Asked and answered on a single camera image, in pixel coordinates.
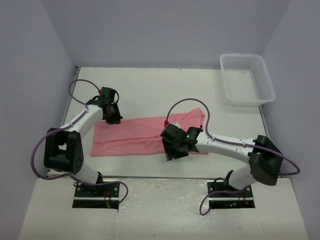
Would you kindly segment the pink t shirt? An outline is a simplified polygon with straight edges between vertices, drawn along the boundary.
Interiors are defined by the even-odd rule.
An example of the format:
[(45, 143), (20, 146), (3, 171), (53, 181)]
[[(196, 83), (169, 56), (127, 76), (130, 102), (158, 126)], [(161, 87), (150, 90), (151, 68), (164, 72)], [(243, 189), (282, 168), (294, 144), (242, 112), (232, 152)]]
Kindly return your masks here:
[(165, 152), (161, 132), (166, 117), (153, 116), (122, 120), (120, 124), (100, 121), (94, 126), (92, 157), (155, 155)]

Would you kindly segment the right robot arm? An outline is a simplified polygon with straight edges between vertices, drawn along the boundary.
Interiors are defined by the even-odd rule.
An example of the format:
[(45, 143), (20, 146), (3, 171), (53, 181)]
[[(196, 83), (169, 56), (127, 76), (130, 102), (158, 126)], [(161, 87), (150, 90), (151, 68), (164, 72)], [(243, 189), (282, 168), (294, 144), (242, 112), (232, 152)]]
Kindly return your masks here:
[(228, 172), (219, 188), (227, 196), (233, 197), (254, 183), (277, 184), (283, 156), (266, 136), (221, 139), (199, 127), (183, 130), (178, 124), (169, 123), (160, 137), (168, 161), (187, 157), (189, 153), (212, 153), (243, 162), (244, 167)]

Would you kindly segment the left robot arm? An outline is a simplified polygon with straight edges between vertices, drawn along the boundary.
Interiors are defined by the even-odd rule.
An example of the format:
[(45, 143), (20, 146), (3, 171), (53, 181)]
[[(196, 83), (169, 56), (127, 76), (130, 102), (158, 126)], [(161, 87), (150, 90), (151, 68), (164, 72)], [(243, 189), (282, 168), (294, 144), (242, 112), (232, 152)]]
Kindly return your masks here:
[(47, 132), (44, 166), (50, 170), (70, 174), (86, 185), (86, 190), (97, 197), (103, 193), (102, 174), (85, 163), (82, 139), (100, 121), (107, 125), (120, 124), (123, 118), (118, 108), (119, 97), (115, 89), (102, 87), (99, 95), (84, 104), (84, 109), (60, 128)]

